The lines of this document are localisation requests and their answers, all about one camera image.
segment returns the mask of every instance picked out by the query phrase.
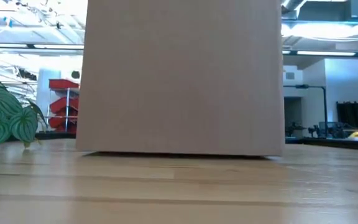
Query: wooden tabletop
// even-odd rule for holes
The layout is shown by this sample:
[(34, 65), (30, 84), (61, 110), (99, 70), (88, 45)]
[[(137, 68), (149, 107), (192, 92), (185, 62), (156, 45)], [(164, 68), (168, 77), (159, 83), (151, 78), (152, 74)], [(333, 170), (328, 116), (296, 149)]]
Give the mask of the wooden tabletop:
[(73, 140), (0, 146), (0, 224), (357, 223), (358, 151), (267, 159), (95, 156)]

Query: fluorescent light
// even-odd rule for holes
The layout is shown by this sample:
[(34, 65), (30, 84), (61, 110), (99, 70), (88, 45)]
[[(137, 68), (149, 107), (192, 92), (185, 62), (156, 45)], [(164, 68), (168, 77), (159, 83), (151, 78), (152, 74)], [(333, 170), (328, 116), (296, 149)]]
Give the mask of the fluorescent light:
[(346, 2), (347, 0), (309, 0), (309, 1), (317, 1), (317, 2)]
[(35, 44), (38, 49), (68, 49), (68, 50), (83, 50), (84, 45), (66, 45), (66, 44)]
[(285, 29), (283, 30), (284, 33), (288, 32), (288, 34), (297, 37), (326, 39), (350, 37), (353, 34), (352, 31), (352, 26), (348, 24), (334, 24), (326, 22), (301, 23), (293, 26), (290, 32)]
[(298, 55), (319, 55), (319, 56), (354, 56), (354, 52), (313, 52), (298, 51)]
[(26, 44), (0, 44), (0, 48), (27, 48)]

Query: potted plant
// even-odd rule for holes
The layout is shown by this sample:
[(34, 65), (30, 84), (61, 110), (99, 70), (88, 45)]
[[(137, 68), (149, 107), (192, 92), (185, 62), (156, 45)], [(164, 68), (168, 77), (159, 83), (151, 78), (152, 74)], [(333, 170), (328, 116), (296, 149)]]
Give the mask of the potted plant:
[(0, 143), (14, 136), (27, 148), (36, 140), (39, 121), (45, 125), (46, 121), (40, 108), (31, 100), (28, 101), (30, 105), (23, 108), (19, 100), (0, 82)]

